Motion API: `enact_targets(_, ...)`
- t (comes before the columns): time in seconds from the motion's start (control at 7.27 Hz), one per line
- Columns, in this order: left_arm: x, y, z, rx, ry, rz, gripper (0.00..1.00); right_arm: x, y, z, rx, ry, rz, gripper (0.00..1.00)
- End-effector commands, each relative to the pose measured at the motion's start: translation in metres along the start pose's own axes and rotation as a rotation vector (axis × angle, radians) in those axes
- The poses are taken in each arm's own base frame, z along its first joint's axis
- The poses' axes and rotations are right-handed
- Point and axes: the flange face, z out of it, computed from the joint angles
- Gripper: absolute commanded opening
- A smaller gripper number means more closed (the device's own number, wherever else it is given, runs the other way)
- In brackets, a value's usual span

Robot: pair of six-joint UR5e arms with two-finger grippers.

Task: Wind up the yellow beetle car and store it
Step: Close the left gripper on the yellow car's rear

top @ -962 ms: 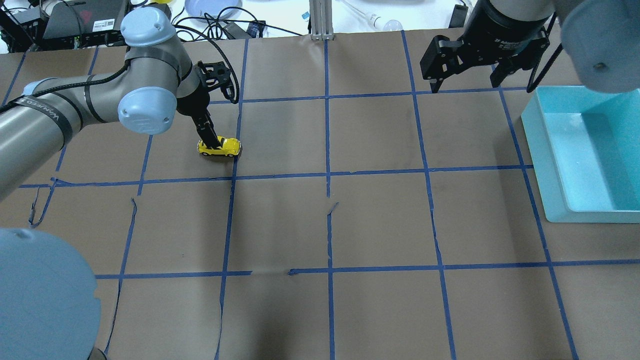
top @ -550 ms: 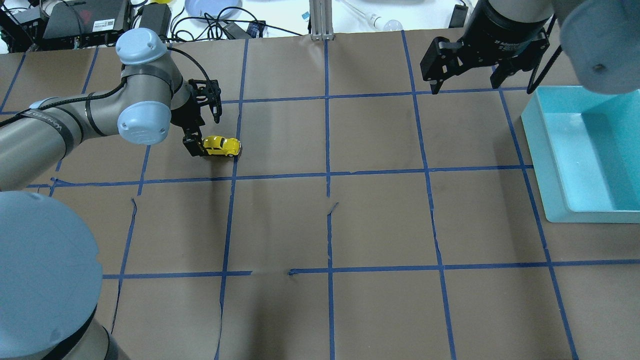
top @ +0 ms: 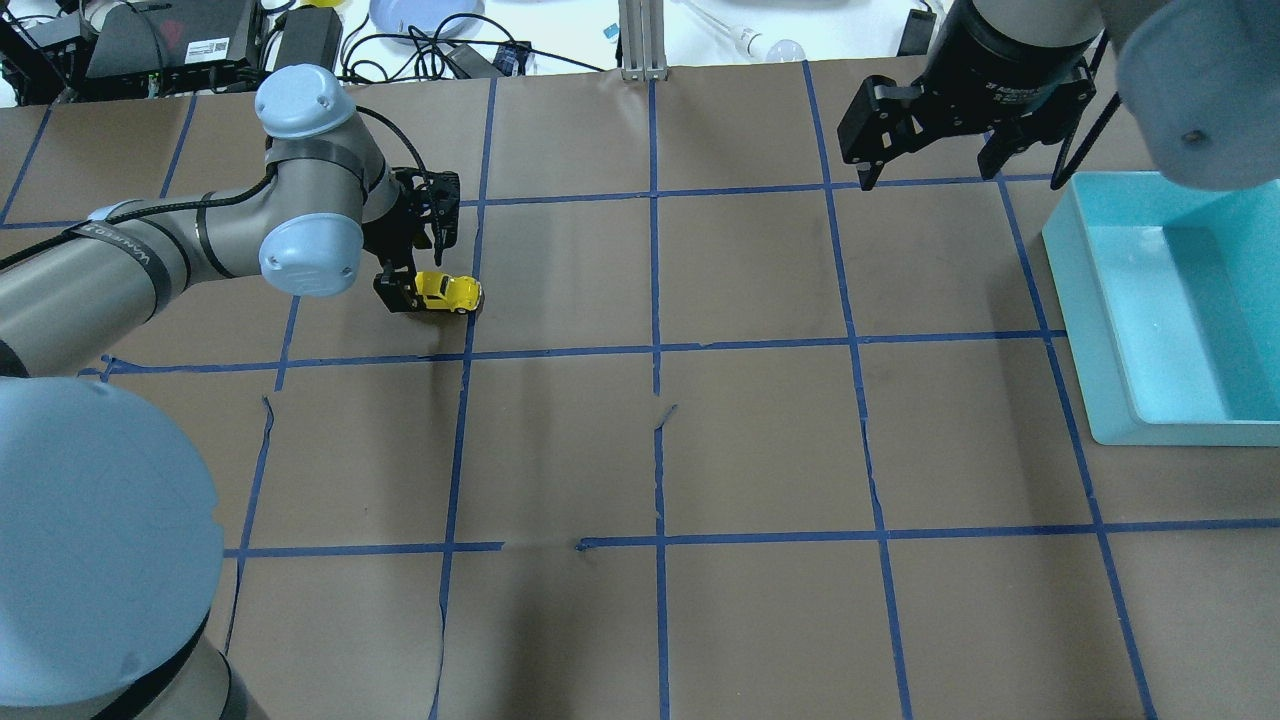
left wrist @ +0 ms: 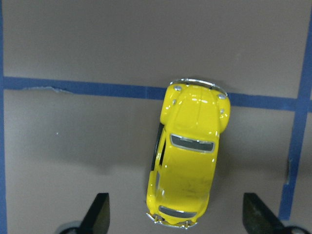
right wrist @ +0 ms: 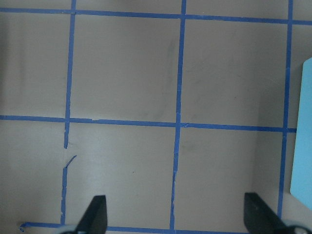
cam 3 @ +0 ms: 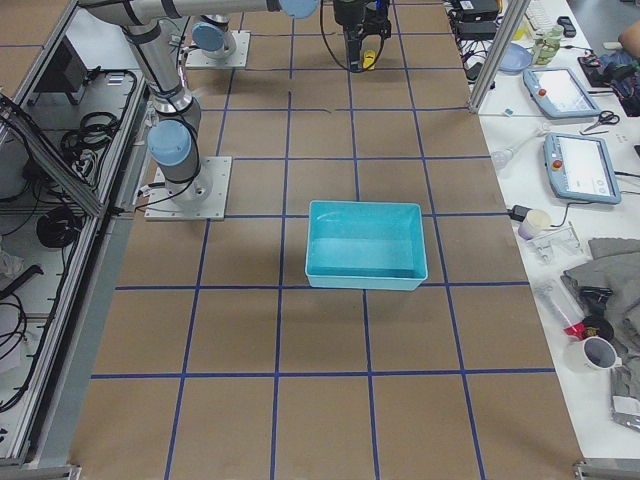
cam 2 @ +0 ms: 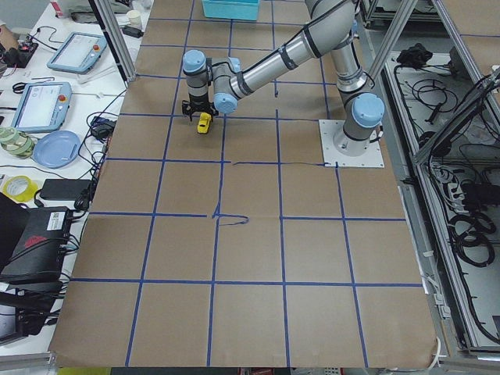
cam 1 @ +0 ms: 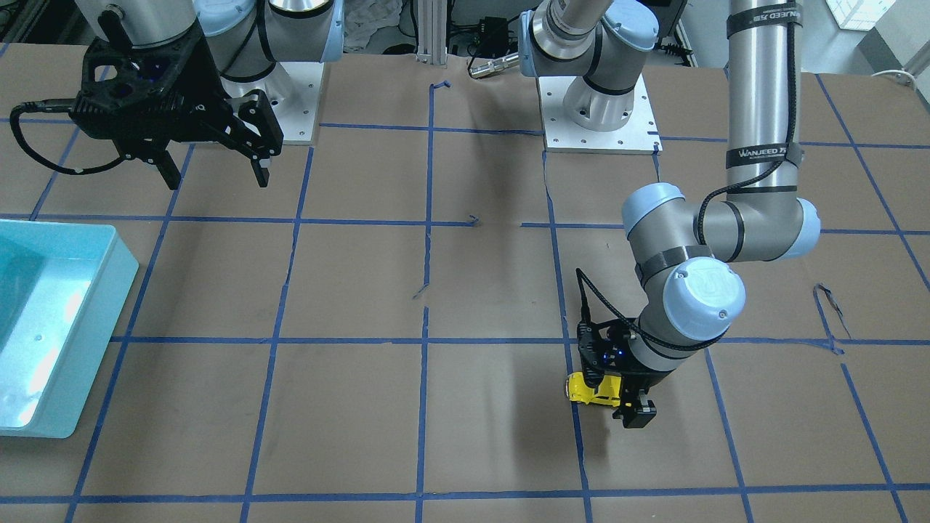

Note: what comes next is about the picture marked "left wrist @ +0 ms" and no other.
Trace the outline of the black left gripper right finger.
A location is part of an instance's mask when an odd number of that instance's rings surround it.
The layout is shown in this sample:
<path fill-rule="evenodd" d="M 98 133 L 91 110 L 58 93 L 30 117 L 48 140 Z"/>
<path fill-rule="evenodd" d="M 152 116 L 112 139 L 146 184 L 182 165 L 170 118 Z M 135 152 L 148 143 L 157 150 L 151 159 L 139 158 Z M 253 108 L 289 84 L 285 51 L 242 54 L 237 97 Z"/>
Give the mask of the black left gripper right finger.
<path fill-rule="evenodd" d="M 243 225 L 248 234 L 289 234 L 256 193 L 244 193 Z"/>

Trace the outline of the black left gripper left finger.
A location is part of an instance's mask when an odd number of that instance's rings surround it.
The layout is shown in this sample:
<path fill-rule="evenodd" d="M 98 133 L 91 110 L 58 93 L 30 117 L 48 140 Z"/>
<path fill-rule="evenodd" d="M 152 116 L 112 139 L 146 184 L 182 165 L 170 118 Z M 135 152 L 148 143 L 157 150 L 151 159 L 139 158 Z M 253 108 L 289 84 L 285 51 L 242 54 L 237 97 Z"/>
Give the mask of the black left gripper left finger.
<path fill-rule="evenodd" d="M 110 202 L 108 193 L 98 193 L 84 217 L 79 234 L 106 234 L 110 226 Z"/>

